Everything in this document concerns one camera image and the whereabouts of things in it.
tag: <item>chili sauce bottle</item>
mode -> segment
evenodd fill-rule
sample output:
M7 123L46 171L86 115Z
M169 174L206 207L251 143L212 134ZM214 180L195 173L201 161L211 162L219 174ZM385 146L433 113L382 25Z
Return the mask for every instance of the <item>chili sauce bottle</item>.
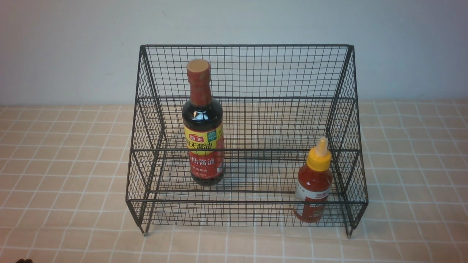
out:
M329 170L331 154L327 147L328 140L322 137L317 146L309 151L307 162L299 169L297 176L295 201L327 201L333 182ZM298 204L294 206L294 214L302 222L315 223L322 218L324 209L324 205Z

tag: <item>black wire rack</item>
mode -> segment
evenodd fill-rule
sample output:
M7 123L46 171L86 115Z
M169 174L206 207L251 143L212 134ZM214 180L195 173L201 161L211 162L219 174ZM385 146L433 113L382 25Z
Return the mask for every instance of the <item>black wire rack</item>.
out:
M216 186L190 177L182 106L187 63L211 64L224 110L226 173ZM293 213L295 181L326 136L334 183L324 216ZM368 205L352 45L143 45L140 47L126 202L137 226L343 226Z

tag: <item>yellow nozzle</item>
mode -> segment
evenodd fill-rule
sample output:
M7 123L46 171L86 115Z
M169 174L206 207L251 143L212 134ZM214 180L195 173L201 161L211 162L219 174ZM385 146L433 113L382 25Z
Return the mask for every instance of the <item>yellow nozzle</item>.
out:
M330 168L331 154L328 150L328 139L326 137L320 138L317 146L309 151L307 157L307 166L314 171L323 172Z

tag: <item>table surface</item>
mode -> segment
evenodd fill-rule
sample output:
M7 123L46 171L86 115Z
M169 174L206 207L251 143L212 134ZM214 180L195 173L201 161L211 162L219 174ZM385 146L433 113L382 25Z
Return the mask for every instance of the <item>table surface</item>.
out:
M468 262L468 101L359 103L369 206L333 227L153 226L124 202L133 106L0 107L0 262Z

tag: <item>sauce bottle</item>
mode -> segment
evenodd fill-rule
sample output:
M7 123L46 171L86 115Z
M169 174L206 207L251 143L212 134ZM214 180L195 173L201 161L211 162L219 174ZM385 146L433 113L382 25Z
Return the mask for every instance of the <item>sauce bottle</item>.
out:
M219 183L224 176L223 152L208 149L223 149L223 108L212 98L210 90L210 64L203 59L194 59L187 64L190 83L190 100L182 108L185 140L189 151L190 173L200 185Z
M326 137L320 138L317 146L309 151L307 162L300 169L296 182L295 201L325 202L330 193L333 175L331 174L331 154ZM322 216L325 205L298 204L294 206L294 214L302 222L315 223Z

